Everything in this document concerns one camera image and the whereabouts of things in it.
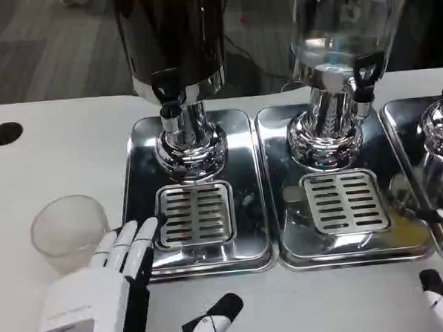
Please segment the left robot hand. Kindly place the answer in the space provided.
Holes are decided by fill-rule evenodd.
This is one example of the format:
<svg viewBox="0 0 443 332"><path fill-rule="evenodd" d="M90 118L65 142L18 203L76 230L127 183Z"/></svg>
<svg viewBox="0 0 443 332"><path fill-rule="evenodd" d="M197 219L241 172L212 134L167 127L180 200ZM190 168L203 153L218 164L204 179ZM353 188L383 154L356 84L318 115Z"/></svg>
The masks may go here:
<svg viewBox="0 0 443 332"><path fill-rule="evenodd" d="M39 332L146 332L154 234L164 214L107 232L88 264L47 290Z"/></svg>

